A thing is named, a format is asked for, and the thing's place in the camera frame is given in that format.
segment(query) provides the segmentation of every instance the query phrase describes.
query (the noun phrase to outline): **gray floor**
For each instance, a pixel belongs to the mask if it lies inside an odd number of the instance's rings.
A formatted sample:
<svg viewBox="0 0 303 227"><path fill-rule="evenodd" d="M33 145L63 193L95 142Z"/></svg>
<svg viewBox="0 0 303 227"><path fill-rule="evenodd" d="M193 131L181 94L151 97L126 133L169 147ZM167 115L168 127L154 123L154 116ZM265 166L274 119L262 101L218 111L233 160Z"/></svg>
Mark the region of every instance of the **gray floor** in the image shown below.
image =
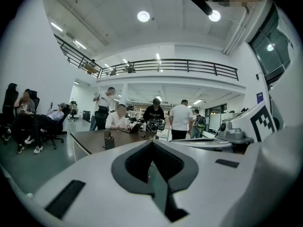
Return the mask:
<svg viewBox="0 0 303 227"><path fill-rule="evenodd" d="M0 141L0 163L23 192L35 193L46 181L75 162L70 132L88 131L89 126L90 123L84 120L66 121L63 130L68 133L58 135L64 139L64 143L56 140L57 149L54 149L51 141L45 142L43 150L37 155L33 153L34 145L25 148L18 155L14 140L10 139L6 146Z"/></svg>

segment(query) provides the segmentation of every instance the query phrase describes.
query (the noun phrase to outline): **woman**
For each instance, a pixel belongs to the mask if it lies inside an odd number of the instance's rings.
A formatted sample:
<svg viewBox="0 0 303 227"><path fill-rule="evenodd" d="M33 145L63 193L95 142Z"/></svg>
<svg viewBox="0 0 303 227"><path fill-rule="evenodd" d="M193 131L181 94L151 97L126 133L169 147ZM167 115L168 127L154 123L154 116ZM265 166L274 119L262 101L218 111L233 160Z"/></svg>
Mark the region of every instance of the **woman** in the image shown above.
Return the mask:
<svg viewBox="0 0 303 227"><path fill-rule="evenodd" d="M2 138L4 144L7 145L10 135L13 134L18 144L17 153L20 154L24 150L21 129L26 129L31 125L35 111L35 104L33 100L29 98L28 90L23 93L20 99L15 101L14 107L17 108L17 116Z"/></svg>

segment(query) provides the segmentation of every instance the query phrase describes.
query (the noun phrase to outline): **laptop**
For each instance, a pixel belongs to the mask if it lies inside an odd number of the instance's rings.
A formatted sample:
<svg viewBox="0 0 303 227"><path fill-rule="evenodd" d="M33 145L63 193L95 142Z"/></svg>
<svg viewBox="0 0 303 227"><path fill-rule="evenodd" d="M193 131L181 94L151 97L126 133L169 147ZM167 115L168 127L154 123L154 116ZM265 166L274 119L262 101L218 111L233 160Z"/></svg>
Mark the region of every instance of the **laptop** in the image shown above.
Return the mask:
<svg viewBox="0 0 303 227"><path fill-rule="evenodd" d="M126 132L126 133L135 133L140 129L141 125L142 125L142 123L137 123L131 130L129 130L129 129L125 129L125 130L119 129L119 130Z"/></svg>

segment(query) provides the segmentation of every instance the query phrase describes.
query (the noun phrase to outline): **blue sign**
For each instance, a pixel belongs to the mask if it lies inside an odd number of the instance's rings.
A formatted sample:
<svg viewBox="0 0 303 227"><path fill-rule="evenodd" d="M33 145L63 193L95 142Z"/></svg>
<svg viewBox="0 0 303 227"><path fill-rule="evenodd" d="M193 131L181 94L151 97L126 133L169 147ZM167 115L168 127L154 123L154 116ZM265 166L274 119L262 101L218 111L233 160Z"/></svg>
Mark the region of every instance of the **blue sign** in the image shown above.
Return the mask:
<svg viewBox="0 0 303 227"><path fill-rule="evenodd" d="M257 103L261 103L263 101L263 93L257 93Z"/></svg>

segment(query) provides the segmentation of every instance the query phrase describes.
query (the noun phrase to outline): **cap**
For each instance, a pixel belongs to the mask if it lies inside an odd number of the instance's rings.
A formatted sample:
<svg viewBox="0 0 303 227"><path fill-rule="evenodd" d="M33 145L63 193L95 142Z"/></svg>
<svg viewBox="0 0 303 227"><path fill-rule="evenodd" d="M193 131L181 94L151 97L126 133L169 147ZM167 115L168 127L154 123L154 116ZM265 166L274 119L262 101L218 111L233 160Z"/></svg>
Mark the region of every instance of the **cap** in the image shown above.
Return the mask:
<svg viewBox="0 0 303 227"><path fill-rule="evenodd" d="M65 104L65 103L60 103L60 104L58 104L58 106L61 106L61 107L63 107L63 108L66 108L66 104Z"/></svg>

